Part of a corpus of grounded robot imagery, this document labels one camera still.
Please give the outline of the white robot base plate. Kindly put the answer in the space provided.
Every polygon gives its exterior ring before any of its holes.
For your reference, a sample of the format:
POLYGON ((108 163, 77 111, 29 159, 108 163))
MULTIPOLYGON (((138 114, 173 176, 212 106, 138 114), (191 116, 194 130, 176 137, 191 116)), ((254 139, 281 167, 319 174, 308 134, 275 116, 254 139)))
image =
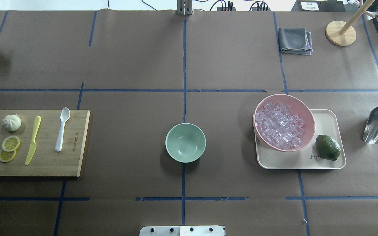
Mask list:
POLYGON ((206 226, 144 226, 140 236, 225 236, 225 227, 206 226))

